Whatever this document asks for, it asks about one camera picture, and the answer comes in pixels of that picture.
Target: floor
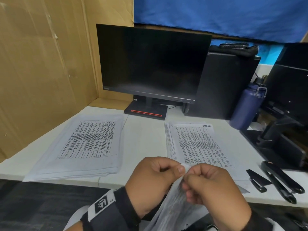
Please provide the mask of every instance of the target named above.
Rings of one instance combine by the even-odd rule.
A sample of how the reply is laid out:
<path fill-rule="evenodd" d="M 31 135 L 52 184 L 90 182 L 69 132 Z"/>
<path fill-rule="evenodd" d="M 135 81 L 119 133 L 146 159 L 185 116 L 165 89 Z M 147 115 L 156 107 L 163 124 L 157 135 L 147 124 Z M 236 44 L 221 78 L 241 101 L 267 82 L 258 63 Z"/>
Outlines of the floor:
<path fill-rule="evenodd" d="M 1 231 L 62 231 L 71 215 L 80 207 L 90 205 L 108 189 L 57 185 L 49 183 L 0 180 Z M 306 219 L 308 211 L 293 207 L 250 204 L 259 214 L 277 221 L 285 231 L 298 227 L 285 216 L 286 212 Z M 197 227 L 211 222 L 205 217 Z"/>

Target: stack of papers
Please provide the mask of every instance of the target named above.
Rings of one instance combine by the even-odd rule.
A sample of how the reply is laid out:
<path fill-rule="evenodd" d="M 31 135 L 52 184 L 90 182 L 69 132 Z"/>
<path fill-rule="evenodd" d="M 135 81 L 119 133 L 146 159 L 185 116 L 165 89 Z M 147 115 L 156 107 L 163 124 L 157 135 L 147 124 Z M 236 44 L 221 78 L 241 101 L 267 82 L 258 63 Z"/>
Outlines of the stack of papers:
<path fill-rule="evenodd" d="M 117 173 L 122 163 L 123 115 L 78 115 L 63 129 L 24 182 Z"/>
<path fill-rule="evenodd" d="M 182 165 L 187 172 L 190 166 Z M 184 230 L 209 213 L 205 206 L 187 202 L 185 191 L 181 188 L 182 178 L 172 184 L 165 200 L 144 231 Z"/>
<path fill-rule="evenodd" d="M 248 192 L 250 181 L 245 168 L 218 141 L 212 124 L 169 122 L 165 123 L 165 131 L 169 158 L 190 166 L 207 163 L 224 168 L 242 193 Z"/>

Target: water bottle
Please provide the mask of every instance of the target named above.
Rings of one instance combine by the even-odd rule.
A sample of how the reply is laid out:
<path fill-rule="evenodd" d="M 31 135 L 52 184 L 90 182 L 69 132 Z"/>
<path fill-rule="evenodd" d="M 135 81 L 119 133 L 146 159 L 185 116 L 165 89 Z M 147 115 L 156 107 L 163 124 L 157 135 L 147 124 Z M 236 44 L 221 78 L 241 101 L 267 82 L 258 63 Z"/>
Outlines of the water bottle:
<path fill-rule="evenodd" d="M 243 91 L 230 119 L 230 126 L 237 130 L 249 127 L 267 93 L 263 81 L 264 78 L 258 77 Z"/>

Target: black monitor arm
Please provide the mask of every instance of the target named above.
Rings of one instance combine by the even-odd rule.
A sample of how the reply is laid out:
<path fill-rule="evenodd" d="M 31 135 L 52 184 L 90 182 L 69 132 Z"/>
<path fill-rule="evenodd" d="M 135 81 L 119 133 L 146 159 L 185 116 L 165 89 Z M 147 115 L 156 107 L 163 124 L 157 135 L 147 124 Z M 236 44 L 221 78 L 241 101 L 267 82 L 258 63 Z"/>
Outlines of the black monitor arm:
<path fill-rule="evenodd" d="M 276 121 L 269 123 L 265 130 L 258 136 L 257 145 L 260 147 L 270 148 L 274 145 L 276 140 L 278 140 L 281 132 L 297 125 L 301 126 L 298 121 L 288 116 L 277 119 Z"/>

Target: black cable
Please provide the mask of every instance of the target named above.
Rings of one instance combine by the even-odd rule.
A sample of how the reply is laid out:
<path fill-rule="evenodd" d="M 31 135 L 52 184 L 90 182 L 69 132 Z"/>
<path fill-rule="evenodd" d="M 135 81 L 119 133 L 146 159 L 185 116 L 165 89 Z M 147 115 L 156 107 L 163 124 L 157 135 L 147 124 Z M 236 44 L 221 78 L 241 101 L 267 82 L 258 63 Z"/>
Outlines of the black cable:
<path fill-rule="evenodd" d="M 175 106 L 173 106 L 173 107 L 171 107 L 171 108 L 168 108 L 168 109 L 173 109 L 173 108 L 175 108 L 175 107 L 177 107 L 178 105 L 175 105 Z"/>

